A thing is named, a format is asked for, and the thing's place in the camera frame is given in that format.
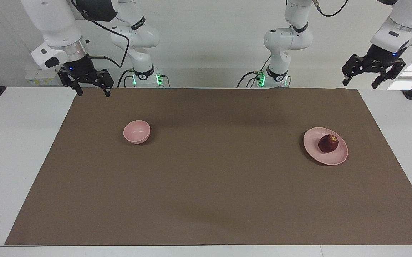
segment brown mat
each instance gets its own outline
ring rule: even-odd
[[[317,126],[345,163],[307,155]],[[412,186],[356,90],[84,89],[6,244],[412,245]]]

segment pink bowl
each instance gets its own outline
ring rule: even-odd
[[[150,126],[147,122],[143,120],[135,120],[128,125],[123,130],[123,136],[130,143],[139,145],[147,141],[150,136]]]
[[[336,150],[331,153],[323,153],[318,146],[320,139],[326,135],[334,135],[339,140]],[[326,165],[338,165],[346,161],[348,148],[346,142],[333,130],[324,127],[314,127],[304,134],[304,147],[312,158]]]

